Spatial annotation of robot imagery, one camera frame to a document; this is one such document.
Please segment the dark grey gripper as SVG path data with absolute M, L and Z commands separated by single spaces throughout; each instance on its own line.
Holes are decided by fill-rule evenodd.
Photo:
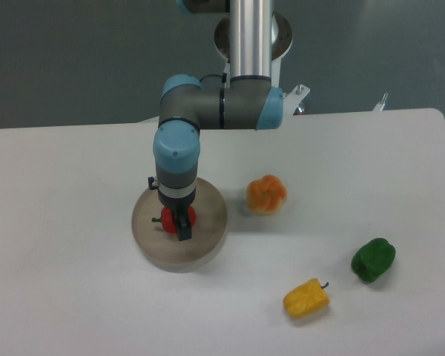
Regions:
M 157 190 L 159 201 L 172 212 L 179 214 L 175 222 L 177 238 L 186 241 L 192 238 L 192 226 L 189 213 L 183 213 L 193 203 L 196 196 L 196 180 L 183 188 L 169 188 L 159 182 L 157 177 L 148 178 L 148 188 Z

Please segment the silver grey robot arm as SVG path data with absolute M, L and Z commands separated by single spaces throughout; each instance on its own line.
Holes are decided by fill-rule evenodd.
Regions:
M 191 14 L 229 14 L 229 86 L 205 89 L 186 74 L 170 77 L 159 103 L 153 152 L 158 191 L 180 241 L 192 237 L 188 213 L 196 196 L 200 131 L 280 127 L 283 92 L 271 83 L 272 1 L 181 1 Z

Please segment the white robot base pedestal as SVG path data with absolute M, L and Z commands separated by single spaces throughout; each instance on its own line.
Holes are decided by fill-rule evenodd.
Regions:
M 269 1 L 181 1 L 190 14 L 222 13 L 214 44 L 225 61 L 217 89 L 177 74 L 166 80 L 159 102 L 159 125 L 179 123 L 196 130 L 268 130 L 284 116 L 299 113 L 309 93 L 305 85 L 284 93 L 279 86 L 282 58 L 293 32 Z

